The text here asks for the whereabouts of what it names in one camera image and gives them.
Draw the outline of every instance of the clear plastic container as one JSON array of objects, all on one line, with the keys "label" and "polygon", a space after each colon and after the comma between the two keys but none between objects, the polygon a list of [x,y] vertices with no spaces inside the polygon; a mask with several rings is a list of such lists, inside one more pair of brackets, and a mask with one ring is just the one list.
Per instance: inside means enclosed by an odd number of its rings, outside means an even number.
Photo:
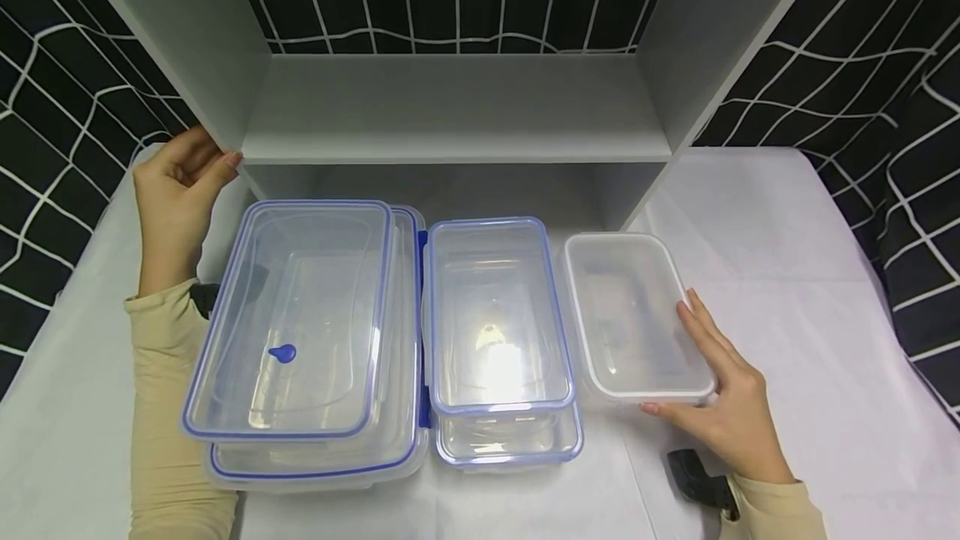
[{"label": "clear plastic container", "polygon": [[437,453],[467,471],[504,473],[575,458],[583,449],[576,403],[546,414],[437,419]]},{"label": "clear plastic container", "polygon": [[700,403],[713,371],[677,317],[686,300],[670,253],[647,234],[578,234],[563,269],[579,336],[581,379],[602,400]]},{"label": "clear plastic container", "polygon": [[428,433],[418,427],[422,370],[416,312],[422,219],[410,207],[395,207],[393,214],[398,251],[384,324],[384,362],[390,364],[380,418],[355,437],[326,442],[213,444],[207,470],[215,485],[274,493],[368,488],[409,476],[423,463]]},{"label": "clear plastic container", "polygon": [[441,222],[429,237],[423,320],[434,408],[455,416],[571,405],[573,371],[543,224]]},{"label": "clear plastic container", "polygon": [[347,438],[371,422],[393,258],[379,201],[247,210],[183,410],[219,442]]}]

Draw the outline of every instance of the white table surface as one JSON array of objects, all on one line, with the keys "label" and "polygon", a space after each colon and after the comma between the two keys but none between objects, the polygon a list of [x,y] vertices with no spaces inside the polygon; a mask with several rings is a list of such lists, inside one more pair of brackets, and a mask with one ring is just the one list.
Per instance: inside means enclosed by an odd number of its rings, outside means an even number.
[{"label": "white table surface", "polygon": [[[222,195],[201,275],[219,278],[248,194]],[[137,213],[125,178],[0,402],[0,527],[11,539],[125,538]],[[766,374],[784,449],[830,538],[960,538],[960,432],[918,381],[853,235],[803,157],[693,149],[645,212],[683,281]],[[589,413],[556,471],[465,476],[431,457],[366,493],[247,497],[260,538],[715,538],[678,500],[663,453],[689,444],[633,410]]]}]

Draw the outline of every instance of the black and white grid backdrop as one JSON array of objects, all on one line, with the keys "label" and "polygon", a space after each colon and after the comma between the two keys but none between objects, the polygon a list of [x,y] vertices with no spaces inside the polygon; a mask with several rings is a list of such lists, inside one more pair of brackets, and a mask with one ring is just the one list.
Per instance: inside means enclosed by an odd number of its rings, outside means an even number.
[{"label": "black and white grid backdrop", "polygon": [[[274,53],[630,53],[657,0],[250,0]],[[960,422],[960,0],[797,0],[699,146],[796,147]],[[0,0],[0,395],[133,156],[195,122],[107,0]]]}]

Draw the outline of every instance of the small rectangular container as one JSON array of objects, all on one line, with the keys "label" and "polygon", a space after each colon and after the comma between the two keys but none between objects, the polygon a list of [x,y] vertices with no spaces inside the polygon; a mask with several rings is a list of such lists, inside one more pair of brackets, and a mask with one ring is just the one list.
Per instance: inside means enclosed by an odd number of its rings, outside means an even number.
[{"label": "small rectangular container", "polygon": [[422,364],[417,313],[421,276],[418,231],[422,218],[394,207],[397,262],[383,331],[386,377],[380,416],[350,438],[311,442],[215,443],[207,472],[219,488],[270,493],[370,488],[416,472],[428,450],[419,426]]},{"label": "small rectangular container", "polygon": [[247,210],[182,424],[217,442],[349,438],[374,419],[396,250],[379,201]]},{"label": "small rectangular container", "polygon": [[565,463],[583,449],[576,403],[546,414],[502,415],[439,417],[437,454],[463,471],[511,473]]},{"label": "small rectangular container", "polygon": [[569,407],[575,384],[543,224],[440,222],[425,252],[424,342],[437,412]]},{"label": "small rectangular container", "polygon": [[701,403],[713,393],[713,371],[677,315],[686,293],[663,242],[578,234],[562,260],[590,394],[610,403]]}]

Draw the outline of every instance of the woman's left hand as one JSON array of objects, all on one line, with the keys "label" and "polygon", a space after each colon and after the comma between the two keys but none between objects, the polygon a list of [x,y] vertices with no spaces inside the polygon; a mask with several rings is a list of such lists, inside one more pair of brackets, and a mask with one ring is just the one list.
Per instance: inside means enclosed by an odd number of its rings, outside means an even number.
[{"label": "woman's left hand", "polygon": [[223,153],[197,125],[133,169],[143,239],[139,296],[196,277],[214,201],[242,159]]}]

